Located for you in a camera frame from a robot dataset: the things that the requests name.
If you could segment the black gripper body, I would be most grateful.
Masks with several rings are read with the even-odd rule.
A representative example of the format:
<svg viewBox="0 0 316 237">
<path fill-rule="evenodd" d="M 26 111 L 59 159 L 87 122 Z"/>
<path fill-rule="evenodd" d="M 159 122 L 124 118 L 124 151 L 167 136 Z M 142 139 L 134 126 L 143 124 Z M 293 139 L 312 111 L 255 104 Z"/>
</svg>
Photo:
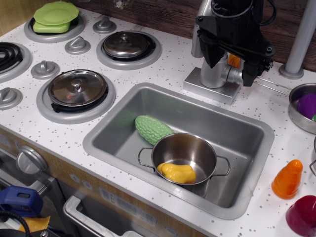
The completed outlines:
<svg viewBox="0 0 316 237">
<path fill-rule="evenodd" d="M 261 27 L 269 25 L 276 18 L 276 5 L 270 1 L 273 11 L 269 18 L 263 17 L 264 1 L 252 0 L 252 4 L 246 13 L 239 16 L 228 16 L 227 10 L 218 7 L 216 1 L 212 3 L 212 11 L 215 16 L 198 17 L 197 24 L 200 34 L 211 34 L 222 40 L 222 47 L 227 52 L 245 60 L 250 57 L 263 57 L 265 70 L 268 71 L 273 64 L 272 57 L 276 52 L 275 47 L 262 35 Z"/>
</svg>

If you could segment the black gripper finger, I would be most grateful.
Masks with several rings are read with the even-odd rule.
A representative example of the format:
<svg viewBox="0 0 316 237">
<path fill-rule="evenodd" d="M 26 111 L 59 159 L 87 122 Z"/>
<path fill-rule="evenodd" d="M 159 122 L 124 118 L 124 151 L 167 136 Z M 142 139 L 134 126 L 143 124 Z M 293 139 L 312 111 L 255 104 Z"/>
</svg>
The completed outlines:
<svg viewBox="0 0 316 237">
<path fill-rule="evenodd" d="M 261 76 L 264 70 L 265 59 L 263 57 L 245 59 L 242 70 L 243 86 L 252 86 L 254 80 Z"/>
<path fill-rule="evenodd" d="M 227 53 L 226 49 L 222 47 L 222 40 L 211 34 L 200 34 L 198 38 L 207 64 L 210 68 L 214 68 Z"/>
</svg>

